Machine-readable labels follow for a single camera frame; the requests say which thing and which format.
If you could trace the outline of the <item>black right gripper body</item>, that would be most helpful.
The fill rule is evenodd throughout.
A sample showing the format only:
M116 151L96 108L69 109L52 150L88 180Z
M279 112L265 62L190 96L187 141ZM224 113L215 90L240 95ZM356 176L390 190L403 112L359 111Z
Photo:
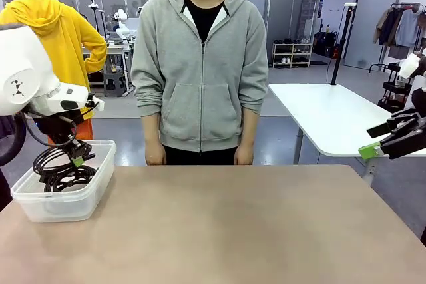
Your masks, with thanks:
M425 117L411 119L391 133L389 158L396 159L425 148Z

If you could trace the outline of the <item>person's left hand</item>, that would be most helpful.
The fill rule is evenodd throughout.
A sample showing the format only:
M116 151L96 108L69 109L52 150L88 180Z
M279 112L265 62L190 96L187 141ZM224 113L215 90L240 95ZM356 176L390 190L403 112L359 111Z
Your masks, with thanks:
M234 155L234 164L237 166L250 166L254 161L254 147L243 144L237 147Z

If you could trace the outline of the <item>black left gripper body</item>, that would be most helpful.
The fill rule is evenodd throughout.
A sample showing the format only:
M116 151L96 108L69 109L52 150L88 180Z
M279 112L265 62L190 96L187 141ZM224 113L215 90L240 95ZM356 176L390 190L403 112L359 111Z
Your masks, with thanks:
M33 118L37 128L48 137L48 145L56 145L65 152L81 153L91 157L92 147L85 140L93 139L91 120L85 120L80 112L64 112L48 117Z

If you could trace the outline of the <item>person's right hand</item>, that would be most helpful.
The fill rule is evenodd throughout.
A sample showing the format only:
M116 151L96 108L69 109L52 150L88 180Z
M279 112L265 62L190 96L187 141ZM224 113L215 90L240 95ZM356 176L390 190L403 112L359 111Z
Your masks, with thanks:
M145 148L145 160L148 166L166 165L166 151L162 144L147 144Z

